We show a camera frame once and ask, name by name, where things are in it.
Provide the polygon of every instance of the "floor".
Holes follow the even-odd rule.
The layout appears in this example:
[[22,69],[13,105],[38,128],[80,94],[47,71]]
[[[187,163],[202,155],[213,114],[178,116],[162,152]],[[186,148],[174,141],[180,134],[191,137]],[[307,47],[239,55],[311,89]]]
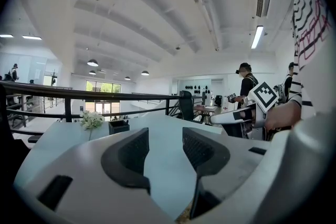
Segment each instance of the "floor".
[[[54,106],[52,108],[46,109],[46,113],[48,114],[64,114],[64,104],[58,104],[57,106]],[[27,122],[26,127],[21,127],[20,130],[22,131],[35,131],[35,132],[45,132],[55,121],[58,119],[53,118],[34,118],[32,121]],[[31,135],[26,134],[13,134],[13,137],[15,139],[22,139],[23,142],[29,147],[32,148],[35,144],[29,143],[28,138],[31,137]]]

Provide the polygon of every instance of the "striped shirt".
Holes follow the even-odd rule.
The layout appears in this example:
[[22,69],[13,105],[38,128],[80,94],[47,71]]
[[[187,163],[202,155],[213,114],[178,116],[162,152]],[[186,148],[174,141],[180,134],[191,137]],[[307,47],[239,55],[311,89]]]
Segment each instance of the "striped shirt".
[[[336,44],[334,39],[334,22],[332,15],[328,9],[324,0],[294,0],[293,15],[292,15],[292,30],[293,38],[295,42],[295,54],[294,54],[294,74],[289,92],[289,101],[295,102],[301,107],[301,118],[307,119],[315,115],[317,111],[326,111],[326,104],[320,105],[316,110],[316,103],[319,102],[315,98],[316,103],[312,103],[312,100],[308,96],[308,92],[313,94],[321,94],[319,92],[323,87],[329,87],[327,85],[315,85],[312,86],[311,81],[308,83],[308,67],[314,66],[314,70],[323,66],[323,62],[313,61],[314,58],[322,51],[323,46],[326,43]],[[309,84],[309,90],[305,88],[305,80]],[[322,81],[315,75],[310,75],[310,80],[316,80],[317,83]]]

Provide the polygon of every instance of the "metal railing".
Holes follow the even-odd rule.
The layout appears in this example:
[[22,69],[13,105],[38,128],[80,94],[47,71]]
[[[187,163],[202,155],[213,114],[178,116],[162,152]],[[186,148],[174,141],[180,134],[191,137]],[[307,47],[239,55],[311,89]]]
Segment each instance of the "metal railing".
[[[46,87],[36,84],[25,84],[17,82],[7,82],[0,81],[0,84],[6,89],[7,92],[15,93],[7,95],[9,97],[18,97],[24,95],[32,95],[45,98],[55,98],[62,99],[65,105],[64,114],[49,114],[49,113],[37,113],[27,110],[13,110],[12,108],[7,108],[7,113],[13,114],[15,116],[21,115],[24,117],[42,117],[42,118],[56,118],[56,119],[66,119],[66,122],[72,122],[72,119],[81,118],[80,114],[71,113],[71,99],[77,100],[105,100],[105,101],[123,101],[123,100],[134,100],[134,101],[152,101],[152,100],[165,100],[166,106],[164,108],[158,109],[149,109],[141,111],[128,111],[128,112],[119,112],[119,113],[103,113],[104,117],[113,117],[113,116],[123,116],[123,115],[132,115],[132,114],[141,114],[147,112],[161,111],[164,110],[166,115],[172,115],[172,109],[178,109],[179,105],[170,106],[170,100],[178,100],[178,96],[172,95],[160,95],[160,94],[127,94],[127,93],[105,93],[105,92],[89,92],[89,91],[77,91],[71,90],[68,88],[62,87]],[[14,130],[12,132],[20,134],[41,134],[37,132],[29,132],[22,130]]]

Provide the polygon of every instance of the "ceiling light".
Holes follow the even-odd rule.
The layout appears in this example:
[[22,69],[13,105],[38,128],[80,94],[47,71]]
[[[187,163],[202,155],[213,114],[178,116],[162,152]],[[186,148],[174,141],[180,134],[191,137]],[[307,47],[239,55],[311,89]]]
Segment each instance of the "ceiling light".
[[263,26],[257,26],[257,31],[256,31],[256,35],[254,36],[254,40],[251,46],[251,49],[255,49],[257,48],[257,45],[259,43],[259,40],[261,38],[261,35],[263,33],[264,27]]
[[35,40],[42,40],[40,37],[31,37],[31,36],[22,36],[25,39],[35,39]]
[[12,35],[0,35],[0,37],[3,37],[3,38],[11,38],[13,37]]
[[92,67],[97,67],[98,66],[98,62],[94,59],[91,59],[88,61],[88,65],[92,66]]

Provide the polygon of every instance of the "ceiling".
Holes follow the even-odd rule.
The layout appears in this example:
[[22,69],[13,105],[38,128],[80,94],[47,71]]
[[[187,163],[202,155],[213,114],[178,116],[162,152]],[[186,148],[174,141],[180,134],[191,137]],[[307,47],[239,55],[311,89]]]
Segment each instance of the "ceiling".
[[[80,75],[87,75],[91,58],[99,63],[96,70],[136,79],[142,70],[159,68],[163,59],[209,51],[249,53],[257,25],[265,26],[266,35],[256,50],[275,51],[290,31],[292,0],[270,0],[268,15],[262,18],[256,16],[257,0],[70,1],[75,73]],[[43,36],[23,15],[22,6],[10,2],[16,6],[8,9],[13,15],[1,31]]]

